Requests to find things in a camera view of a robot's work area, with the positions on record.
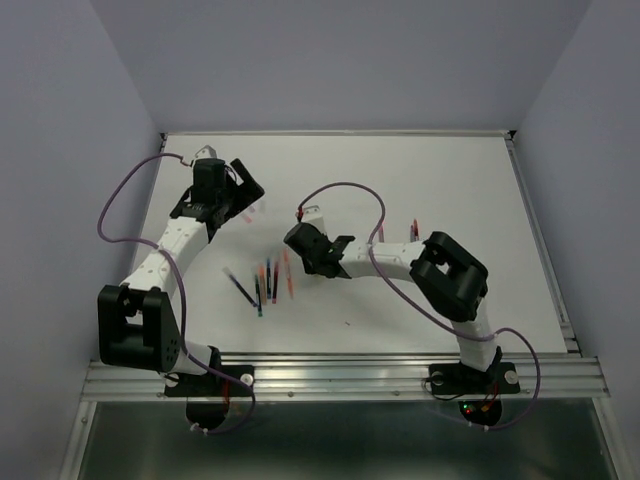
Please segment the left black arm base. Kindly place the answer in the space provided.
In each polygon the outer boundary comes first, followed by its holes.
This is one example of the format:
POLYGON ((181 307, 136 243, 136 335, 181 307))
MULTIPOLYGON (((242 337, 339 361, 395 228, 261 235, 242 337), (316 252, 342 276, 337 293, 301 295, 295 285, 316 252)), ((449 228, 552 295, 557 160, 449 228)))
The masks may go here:
POLYGON ((185 401, 185 417, 190 430, 205 436, 237 431, 248 422, 255 408, 254 367, 223 365, 230 382, 209 373, 205 375, 167 374, 164 396, 185 401))

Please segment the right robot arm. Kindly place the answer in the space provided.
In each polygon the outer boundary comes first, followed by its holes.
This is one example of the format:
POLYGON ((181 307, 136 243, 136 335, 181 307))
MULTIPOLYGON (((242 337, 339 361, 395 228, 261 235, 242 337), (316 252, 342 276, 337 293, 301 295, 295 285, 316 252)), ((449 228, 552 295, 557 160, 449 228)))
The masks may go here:
POLYGON ((354 236, 331 240, 316 226, 301 222, 284 243, 301 258, 307 274, 413 283, 447 320, 443 328, 457 337, 463 384, 482 390, 495 380, 499 354, 485 302, 488 270, 448 234, 437 231, 422 242, 371 246, 354 236))

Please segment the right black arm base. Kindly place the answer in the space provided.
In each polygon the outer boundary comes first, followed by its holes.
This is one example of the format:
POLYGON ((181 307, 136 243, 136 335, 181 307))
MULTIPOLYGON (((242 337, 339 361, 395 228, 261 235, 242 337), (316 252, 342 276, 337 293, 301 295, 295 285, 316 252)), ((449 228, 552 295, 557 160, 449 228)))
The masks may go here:
POLYGON ((521 392, 519 377, 511 362, 499 362, 486 372, 461 362, 432 364, 422 384, 436 400, 457 400, 463 419, 482 427, 497 426, 503 412, 502 395, 521 392))

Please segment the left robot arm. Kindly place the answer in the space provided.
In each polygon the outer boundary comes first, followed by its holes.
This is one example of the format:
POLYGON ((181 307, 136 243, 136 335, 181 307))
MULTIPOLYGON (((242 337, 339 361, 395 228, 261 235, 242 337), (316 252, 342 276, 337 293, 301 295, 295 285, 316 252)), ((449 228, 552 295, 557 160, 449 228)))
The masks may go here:
POLYGON ((264 189, 240 159, 216 156, 189 163, 192 183, 172 208, 147 257, 118 285, 98 294, 99 353, 111 366, 187 374, 199 393, 215 392, 226 375, 215 347, 186 339, 183 276, 229 220, 260 200, 264 189))

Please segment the pink pen cap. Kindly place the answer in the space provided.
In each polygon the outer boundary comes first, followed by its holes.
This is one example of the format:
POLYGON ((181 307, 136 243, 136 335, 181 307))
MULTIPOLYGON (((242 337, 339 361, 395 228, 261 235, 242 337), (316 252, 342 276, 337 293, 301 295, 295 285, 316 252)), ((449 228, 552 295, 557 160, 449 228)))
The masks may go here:
POLYGON ((241 218, 247 223, 251 224, 257 215, 257 210, 253 207, 248 207, 241 213, 241 218))

